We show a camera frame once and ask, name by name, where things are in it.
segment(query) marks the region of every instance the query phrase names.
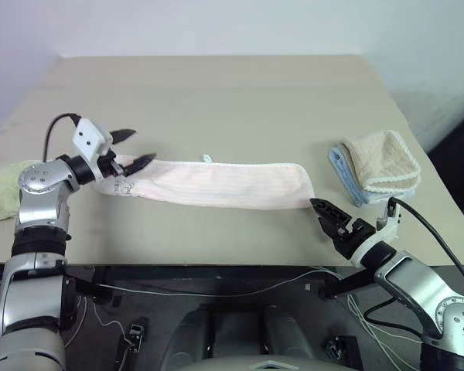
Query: gray floor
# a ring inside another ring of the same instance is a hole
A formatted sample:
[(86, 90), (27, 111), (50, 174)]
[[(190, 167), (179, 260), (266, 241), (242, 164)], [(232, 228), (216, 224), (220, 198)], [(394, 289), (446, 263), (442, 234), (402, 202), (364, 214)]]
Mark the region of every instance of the gray floor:
[[(82, 267), (76, 269), (82, 275), (90, 273)], [(339, 272), (346, 275), (353, 273), (354, 269), (341, 268)], [(449, 282), (453, 289), (464, 294), (464, 281), (454, 267), (438, 267), (437, 272)], [(231, 290), (234, 290), (234, 292), (253, 291), (276, 282), (273, 280), (254, 282), (236, 280), (224, 283), (223, 280), (217, 279), (199, 279), (139, 281), (138, 283), (159, 285), (173, 290), (214, 293), (220, 291), (221, 293), (227, 293)], [(311, 291), (306, 290), (305, 284), (308, 283), (311, 284)], [(138, 286), (134, 282), (120, 281), (117, 284), (121, 286), (131, 285), (133, 288)], [(277, 305), (294, 315), (320, 359), (326, 359), (320, 345), (329, 335), (356, 335), (366, 370), (378, 369), (385, 371), (394, 369), (374, 340), (363, 332), (359, 323), (349, 313), (343, 298), (329, 302), (318, 299), (316, 290), (320, 284), (321, 281), (307, 277), (258, 296), (240, 299), (164, 298), (151, 295), (124, 294), (119, 308), (111, 306), (98, 307), (98, 312), (104, 321), (108, 322), (117, 319), (124, 326), (128, 325), (134, 318), (140, 316), (148, 318), (148, 337), (144, 343), (143, 351), (135, 360), (134, 370), (157, 370), (172, 332), (184, 315), (196, 309), (202, 303), (213, 302)], [(357, 294), (362, 309), (369, 308), (387, 298), (389, 298), (389, 295), (378, 287), (368, 288)], [(112, 369), (120, 330), (117, 326), (101, 327), (94, 317), (91, 301), (88, 301), (88, 304), (87, 319), (79, 335), (67, 349), (69, 369), (77, 371)], [(375, 316), (420, 329), (414, 315), (398, 304), (382, 309)], [(221, 328), (222, 331), (225, 331), (227, 324), (224, 324)], [(398, 330), (392, 331), (397, 334), (408, 335)], [(68, 339), (71, 333), (72, 331), (63, 334), (64, 338)], [(391, 345), (410, 364), (418, 367), (419, 345), (402, 339), (390, 338), (385, 334), (381, 334), (381, 340)]]

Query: folded towel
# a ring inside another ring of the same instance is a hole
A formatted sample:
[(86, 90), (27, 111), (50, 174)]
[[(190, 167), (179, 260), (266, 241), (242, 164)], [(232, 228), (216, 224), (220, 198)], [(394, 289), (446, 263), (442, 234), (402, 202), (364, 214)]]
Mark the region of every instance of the folded towel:
[(415, 189), (421, 182), (421, 168), (396, 131), (383, 130), (344, 139), (343, 144), (365, 191), (402, 193)]
[(346, 148), (341, 145), (340, 148), (334, 147), (330, 149), (328, 157), (339, 176), (340, 181), (346, 187), (354, 205), (362, 206), (363, 204), (382, 203), (388, 201), (388, 199), (392, 196), (406, 198), (414, 195), (415, 191), (413, 189), (401, 193), (377, 193), (364, 191), (355, 179), (352, 160), (347, 153)]
[(19, 175), (39, 161), (15, 162), (0, 169), (0, 220), (17, 215), (19, 209)]

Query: black cable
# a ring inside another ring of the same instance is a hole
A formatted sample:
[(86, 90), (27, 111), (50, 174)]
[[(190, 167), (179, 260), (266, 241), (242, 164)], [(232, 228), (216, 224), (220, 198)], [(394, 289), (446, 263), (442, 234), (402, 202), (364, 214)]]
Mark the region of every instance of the black cable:
[(417, 337), (421, 338), (421, 334), (418, 331), (414, 330), (413, 328), (410, 328), (410, 327), (407, 327), (407, 326), (404, 326), (404, 325), (399, 325), (398, 323), (383, 322), (383, 321), (378, 321), (377, 319), (370, 318), (371, 313), (373, 313), (374, 311), (377, 311), (378, 309), (386, 307), (387, 305), (390, 305), (390, 304), (394, 303), (395, 301), (396, 301), (396, 299), (392, 298), (392, 299), (384, 301), (383, 303), (380, 303), (380, 304), (375, 305), (374, 307), (368, 309), (363, 314), (364, 319), (366, 319), (369, 323), (372, 323), (374, 325), (392, 327), (392, 328), (399, 328), (400, 330), (410, 332), (411, 334), (416, 335)]
[(449, 245), (443, 240), (442, 236), (436, 231), (435, 228), (423, 217), (421, 216), (420, 213), (418, 213), (416, 210), (414, 210), (412, 207), (410, 207), (407, 203), (400, 199), (396, 199), (395, 197), (391, 197), (388, 200), (389, 205), (394, 206), (396, 203), (401, 205), (404, 209), (406, 209), (410, 214), (412, 214), (413, 217), (415, 217), (417, 220), (421, 222), (423, 226), (426, 227), (426, 229), (433, 235), (433, 237), (438, 241), (442, 249), (445, 251), (445, 253), (449, 256), (450, 260), (454, 263), (454, 265), (459, 269), (459, 272), (461, 275), (464, 277), (464, 266), (461, 264), (457, 256), (452, 252), (450, 249)]
[(81, 119), (81, 117), (78, 114), (67, 113), (67, 114), (59, 114), (57, 117), (53, 119), (52, 122), (50, 122), (48, 130), (46, 131), (45, 144), (43, 146), (43, 157), (42, 157), (43, 162), (46, 162), (47, 157), (48, 157), (49, 137), (52, 134), (53, 127), (59, 120), (65, 117), (70, 117), (70, 119), (74, 122), (75, 126), (77, 126), (77, 123)]

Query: white towel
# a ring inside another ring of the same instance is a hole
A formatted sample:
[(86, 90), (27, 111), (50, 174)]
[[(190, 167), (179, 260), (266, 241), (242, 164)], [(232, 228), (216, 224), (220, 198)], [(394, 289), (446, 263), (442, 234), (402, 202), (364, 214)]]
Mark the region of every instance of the white towel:
[[(134, 157), (118, 155), (126, 164)], [(153, 160), (134, 175), (107, 178), (95, 185), (114, 196), (145, 197), (191, 206), (241, 209), (311, 207), (311, 180), (297, 164), (222, 164)]]
[(421, 182), (421, 168), (396, 131), (378, 131), (343, 143), (365, 191), (409, 192)]

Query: beige towel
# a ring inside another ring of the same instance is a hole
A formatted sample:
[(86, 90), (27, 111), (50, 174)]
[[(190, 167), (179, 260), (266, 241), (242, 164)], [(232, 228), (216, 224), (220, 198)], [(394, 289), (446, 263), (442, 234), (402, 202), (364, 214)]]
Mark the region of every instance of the beige towel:
[(344, 139), (361, 187), (368, 192), (397, 193), (415, 189), (421, 168), (404, 139), (383, 130), (355, 139)]

